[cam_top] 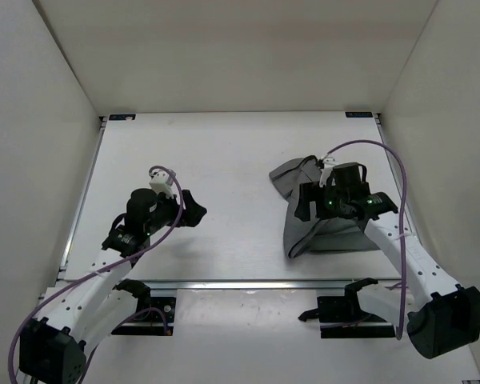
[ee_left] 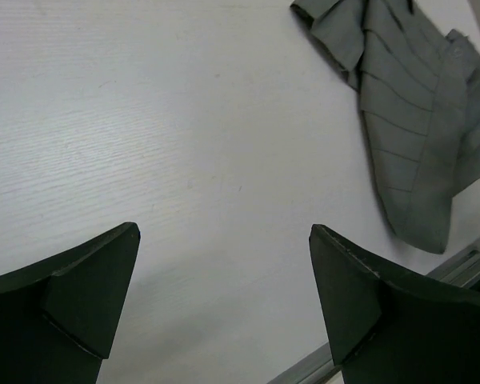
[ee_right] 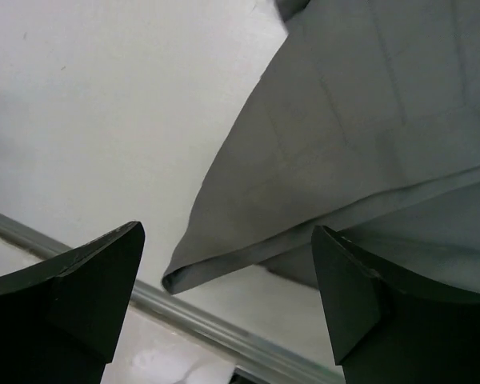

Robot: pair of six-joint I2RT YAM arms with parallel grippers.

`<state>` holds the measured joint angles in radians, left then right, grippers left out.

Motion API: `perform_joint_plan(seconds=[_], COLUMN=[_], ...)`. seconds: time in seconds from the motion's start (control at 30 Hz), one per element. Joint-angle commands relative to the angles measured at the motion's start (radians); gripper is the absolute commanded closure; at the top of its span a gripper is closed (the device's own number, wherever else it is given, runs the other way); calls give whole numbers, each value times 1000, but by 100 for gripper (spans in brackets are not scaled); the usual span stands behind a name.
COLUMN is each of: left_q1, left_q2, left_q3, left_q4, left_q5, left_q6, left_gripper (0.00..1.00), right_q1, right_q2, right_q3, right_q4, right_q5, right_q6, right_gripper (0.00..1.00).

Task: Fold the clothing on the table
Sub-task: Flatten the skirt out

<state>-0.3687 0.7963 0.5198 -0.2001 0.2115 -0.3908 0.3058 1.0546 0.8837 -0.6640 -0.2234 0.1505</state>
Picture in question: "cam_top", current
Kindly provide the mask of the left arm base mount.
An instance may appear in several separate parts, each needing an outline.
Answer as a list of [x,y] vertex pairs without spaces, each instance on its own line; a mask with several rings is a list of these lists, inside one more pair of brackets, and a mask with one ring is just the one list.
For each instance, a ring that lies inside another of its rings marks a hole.
[[112,331],[112,335],[172,336],[176,309],[176,291],[153,290],[150,302],[138,304],[136,317],[117,327]]

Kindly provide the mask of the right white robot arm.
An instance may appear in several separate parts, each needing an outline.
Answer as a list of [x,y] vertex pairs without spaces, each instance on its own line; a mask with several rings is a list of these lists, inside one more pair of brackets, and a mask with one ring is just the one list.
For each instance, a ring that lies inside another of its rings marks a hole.
[[476,342],[480,336],[480,291],[451,277],[405,226],[390,197],[373,193],[367,168],[325,163],[316,182],[300,185],[295,215],[307,222],[351,220],[401,275],[399,291],[373,278],[345,288],[343,313],[352,320],[376,315],[407,334],[417,352],[432,359]]

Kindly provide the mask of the grey pleated skirt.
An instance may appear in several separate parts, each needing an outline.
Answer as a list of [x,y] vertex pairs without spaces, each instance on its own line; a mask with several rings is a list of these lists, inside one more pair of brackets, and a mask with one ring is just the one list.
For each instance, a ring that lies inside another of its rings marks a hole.
[[269,172],[272,185],[288,203],[283,231],[285,255],[296,258],[305,253],[377,250],[378,246],[350,220],[314,218],[303,222],[294,216],[299,185],[320,179],[322,172],[316,161],[314,155],[295,158]]

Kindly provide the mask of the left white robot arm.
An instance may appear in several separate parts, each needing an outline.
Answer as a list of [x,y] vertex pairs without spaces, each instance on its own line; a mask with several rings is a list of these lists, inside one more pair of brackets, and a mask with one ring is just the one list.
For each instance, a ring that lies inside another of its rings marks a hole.
[[98,344],[151,308],[150,290],[126,278],[163,227],[196,227],[205,207],[189,190],[182,200],[151,189],[134,190],[113,221],[88,275],[46,299],[51,305],[26,320],[18,336],[19,369],[44,383],[80,383]]

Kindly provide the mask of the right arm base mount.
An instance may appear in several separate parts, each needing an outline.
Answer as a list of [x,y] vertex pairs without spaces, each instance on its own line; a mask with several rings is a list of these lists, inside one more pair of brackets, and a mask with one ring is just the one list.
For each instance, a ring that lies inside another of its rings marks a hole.
[[321,339],[395,338],[391,324],[361,311],[345,296],[317,297],[317,307],[302,312],[298,320],[319,321]]

